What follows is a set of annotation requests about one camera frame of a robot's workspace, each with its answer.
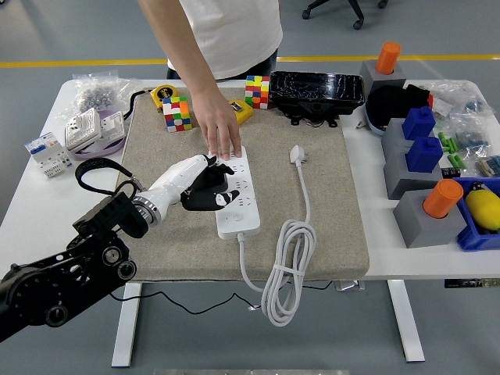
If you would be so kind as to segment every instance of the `power strip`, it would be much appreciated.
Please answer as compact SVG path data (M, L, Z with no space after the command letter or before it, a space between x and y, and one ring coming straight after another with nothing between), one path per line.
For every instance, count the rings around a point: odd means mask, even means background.
M241 158L231 152L224 164L234 171L227 175L227 191L236 189L240 194L230 205L216 211L217 233L223 240L236 238L238 233L255 236L260 232L260 216L245 147L241 146Z

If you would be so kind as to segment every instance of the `white t-shirt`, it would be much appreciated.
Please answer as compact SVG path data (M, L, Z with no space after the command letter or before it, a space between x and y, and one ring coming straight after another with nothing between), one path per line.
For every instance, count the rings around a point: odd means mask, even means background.
M283 38L277 0L180 0L213 76L241 74Z

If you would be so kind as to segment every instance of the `robot finger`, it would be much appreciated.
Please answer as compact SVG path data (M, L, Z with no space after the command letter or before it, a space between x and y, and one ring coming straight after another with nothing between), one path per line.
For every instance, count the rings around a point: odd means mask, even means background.
M218 211L235 200L239 194L238 190L227 193L191 191L190 194L183 193L180 201L187 211Z

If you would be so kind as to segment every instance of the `orange cylinder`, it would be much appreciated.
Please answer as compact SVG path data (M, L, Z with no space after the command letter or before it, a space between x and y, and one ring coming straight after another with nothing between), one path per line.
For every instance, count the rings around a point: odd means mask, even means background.
M444 179L423 201L423 210L435 219L442 219L463 196L462 185L455 180Z
M378 56L375 70L380 74L392 74L396 63L398 62L399 53L401 52L401 45L393 41L384 43L380 54Z

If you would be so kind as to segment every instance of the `person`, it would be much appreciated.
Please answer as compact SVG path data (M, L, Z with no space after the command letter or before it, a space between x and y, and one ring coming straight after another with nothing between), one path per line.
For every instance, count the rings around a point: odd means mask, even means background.
M138 0L169 60L167 77L180 77L213 155L241 156L234 110L218 80L268 76L283 37L278 0Z

